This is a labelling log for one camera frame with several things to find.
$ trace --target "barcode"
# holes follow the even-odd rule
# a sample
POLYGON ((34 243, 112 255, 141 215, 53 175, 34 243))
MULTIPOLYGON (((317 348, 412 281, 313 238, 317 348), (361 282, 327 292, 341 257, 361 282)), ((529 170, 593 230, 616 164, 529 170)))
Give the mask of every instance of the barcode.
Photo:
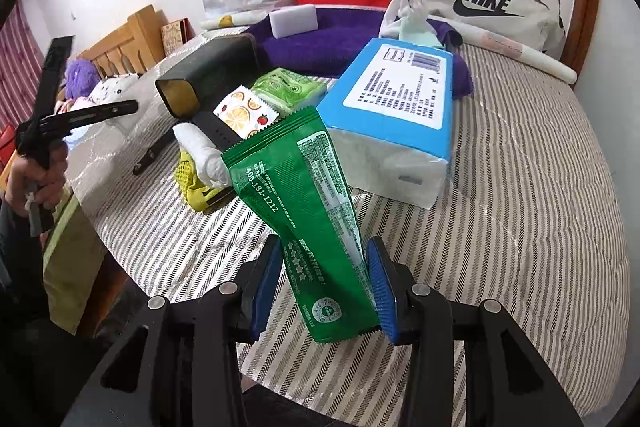
POLYGON ((414 58, 411 59, 411 65, 416 68, 422 68, 423 70, 440 71, 440 59, 423 53, 414 53, 414 58))

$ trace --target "nutrition label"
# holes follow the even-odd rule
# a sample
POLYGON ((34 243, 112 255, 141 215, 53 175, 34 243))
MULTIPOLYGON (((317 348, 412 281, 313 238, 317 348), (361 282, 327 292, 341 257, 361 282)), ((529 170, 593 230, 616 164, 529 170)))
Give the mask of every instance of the nutrition label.
POLYGON ((441 129, 446 74, 446 58, 383 44, 342 105, 441 129))
POLYGON ((374 303, 349 188, 338 167, 329 137, 325 131, 319 131, 297 144, 342 248, 349 257, 367 296, 374 303))

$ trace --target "purple cloth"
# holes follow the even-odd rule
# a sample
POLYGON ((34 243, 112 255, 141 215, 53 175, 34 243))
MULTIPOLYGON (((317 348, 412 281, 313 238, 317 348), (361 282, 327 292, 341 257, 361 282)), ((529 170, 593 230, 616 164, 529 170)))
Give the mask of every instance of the purple cloth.
MULTIPOLYGON (((269 18, 250 26, 258 44, 260 58, 272 68, 286 68, 311 76, 340 76, 369 41, 378 36, 384 12, 353 8, 318 8, 318 29, 275 39, 269 18)), ((445 22, 429 19, 442 44, 457 47, 462 37, 445 22)), ((474 90, 473 80, 464 59, 453 55, 453 98, 474 90)))
POLYGON ((92 62, 78 58, 66 67, 65 79, 65 98, 75 99, 89 96, 100 82, 100 75, 92 62))

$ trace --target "striped curtain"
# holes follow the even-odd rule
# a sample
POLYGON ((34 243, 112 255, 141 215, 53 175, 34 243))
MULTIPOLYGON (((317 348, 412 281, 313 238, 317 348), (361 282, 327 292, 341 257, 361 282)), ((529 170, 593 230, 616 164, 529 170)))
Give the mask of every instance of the striped curtain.
POLYGON ((0 132, 31 116, 43 60, 18 1, 0 28, 0 132))

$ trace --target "green snack package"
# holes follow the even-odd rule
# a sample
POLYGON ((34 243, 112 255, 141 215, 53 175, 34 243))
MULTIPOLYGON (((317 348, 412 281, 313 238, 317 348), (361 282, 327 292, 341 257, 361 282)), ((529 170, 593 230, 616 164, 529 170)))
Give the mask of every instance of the green snack package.
POLYGON ((379 325, 349 189, 313 107, 222 155, 236 192, 282 241, 289 282, 313 340, 379 325))
POLYGON ((278 68, 258 78, 251 90, 280 116, 289 116, 303 107, 318 105, 326 94, 326 84, 278 68))

